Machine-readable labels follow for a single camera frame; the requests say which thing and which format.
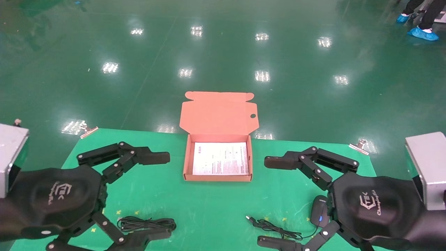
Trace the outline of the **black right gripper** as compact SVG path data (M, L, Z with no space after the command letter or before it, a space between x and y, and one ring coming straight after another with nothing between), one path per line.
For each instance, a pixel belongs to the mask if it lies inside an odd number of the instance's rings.
M300 170L322 191L329 191L338 234L357 248L394 251L444 251L445 210L428 210L412 181L356 174L359 162L311 146L266 156L270 169ZM322 166L343 173L336 181Z

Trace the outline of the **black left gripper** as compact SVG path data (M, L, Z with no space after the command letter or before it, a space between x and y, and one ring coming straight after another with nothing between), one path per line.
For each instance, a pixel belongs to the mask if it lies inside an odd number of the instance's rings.
M73 169L48 168L18 174L0 202L2 242L59 235L46 246L47 251L89 251L68 242L93 222L113 241L107 251L144 251L151 241L171 236L168 228L124 235L100 212L105 207L106 184L114 183L137 164L169 163L169 152L152 152L146 146L119 142L81 153L77 161L80 167ZM102 175L91 168L110 161L113 164Z

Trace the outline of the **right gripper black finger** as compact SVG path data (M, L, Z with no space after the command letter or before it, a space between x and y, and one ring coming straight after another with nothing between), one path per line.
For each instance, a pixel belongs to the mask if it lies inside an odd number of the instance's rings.
M333 220L329 222L322 230L317 232L306 244L301 244L293 240L273 238L268 236L259 236L257 244L261 247L277 249L279 251L318 251L325 243L327 243L334 235L340 235L347 241L356 242L360 246L363 237L360 232L355 229L355 225L348 221Z

